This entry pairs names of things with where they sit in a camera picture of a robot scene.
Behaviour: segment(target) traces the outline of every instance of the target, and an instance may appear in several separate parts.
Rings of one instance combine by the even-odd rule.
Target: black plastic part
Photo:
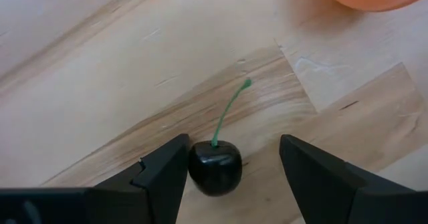
[[[180,134],[141,160],[145,170],[132,184],[145,188],[154,223],[175,223],[186,184],[189,135]]]
[[[188,146],[181,134],[95,187],[0,189],[0,223],[173,224]]]
[[[426,223],[427,192],[415,192],[283,135],[280,156],[307,224]]]

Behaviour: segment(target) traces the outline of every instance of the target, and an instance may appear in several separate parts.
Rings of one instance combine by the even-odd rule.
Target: cherry stem
[[[230,101],[229,101],[229,103],[227,104],[227,106],[226,106],[226,109],[225,109],[225,111],[223,111],[223,113],[221,114],[221,116],[220,116],[220,121],[219,121],[219,124],[217,125],[217,129],[215,130],[215,133],[214,133],[214,136],[213,136],[213,139],[211,140],[211,146],[212,147],[217,147],[217,144],[218,144],[218,136],[219,136],[219,132],[220,132],[220,128],[221,128],[221,125],[223,124],[223,120],[224,120],[224,118],[225,118],[225,115],[226,115],[226,113],[227,113],[227,111],[229,111],[229,109],[230,109],[230,107],[232,106],[232,103],[236,100],[236,98],[238,98],[238,95],[242,92],[242,90],[244,90],[244,89],[246,89],[246,88],[248,88],[248,87],[250,87],[251,86],[251,84],[252,84],[252,81],[251,81],[251,79],[246,79],[245,81],[244,81],[244,83],[243,83],[243,85],[235,92],[235,94],[232,96],[232,99],[230,99]]]

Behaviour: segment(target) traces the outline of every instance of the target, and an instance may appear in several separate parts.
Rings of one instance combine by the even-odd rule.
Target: cherry
[[[189,174],[204,194],[227,194],[241,181],[241,153],[226,141],[218,141],[217,146],[211,146],[211,141],[198,142],[189,153]]]

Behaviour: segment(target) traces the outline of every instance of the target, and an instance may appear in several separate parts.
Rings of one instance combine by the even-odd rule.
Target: light wood surface
[[[246,157],[243,182],[210,199],[188,181],[179,223],[298,223],[275,153],[286,132],[428,189],[428,0],[0,3],[0,187],[94,185],[175,134],[208,139],[251,76],[220,135]]]
[[[425,146],[427,128],[425,103],[399,64],[293,130],[284,131],[378,172]],[[230,195],[212,199],[192,186],[183,197],[178,223],[291,223],[297,219],[300,212],[278,150],[279,136],[244,159],[242,183]],[[397,180],[399,173],[384,170],[381,175]]]

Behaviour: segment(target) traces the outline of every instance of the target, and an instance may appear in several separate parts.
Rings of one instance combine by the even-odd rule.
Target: wooden floor
[[[428,189],[428,0],[0,0],[0,187],[90,186],[179,133],[244,158],[237,190],[187,181],[177,223],[301,223],[281,134]]]

